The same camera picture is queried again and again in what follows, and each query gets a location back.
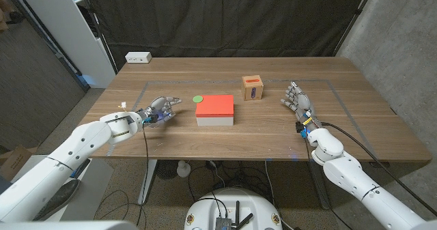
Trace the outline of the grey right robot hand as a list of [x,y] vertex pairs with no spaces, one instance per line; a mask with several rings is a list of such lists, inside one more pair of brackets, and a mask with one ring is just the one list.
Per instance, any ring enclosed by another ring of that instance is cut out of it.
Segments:
[[294,81],[287,87],[285,99],[281,99],[281,102],[295,113],[297,120],[308,130],[322,128],[308,95]]

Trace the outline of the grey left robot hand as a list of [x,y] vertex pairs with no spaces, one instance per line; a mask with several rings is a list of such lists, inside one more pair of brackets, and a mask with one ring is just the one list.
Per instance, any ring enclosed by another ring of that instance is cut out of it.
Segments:
[[144,126],[155,128],[175,117],[172,106],[181,102],[182,100],[179,98],[160,96],[155,98],[145,109],[139,109],[137,113],[141,116]]

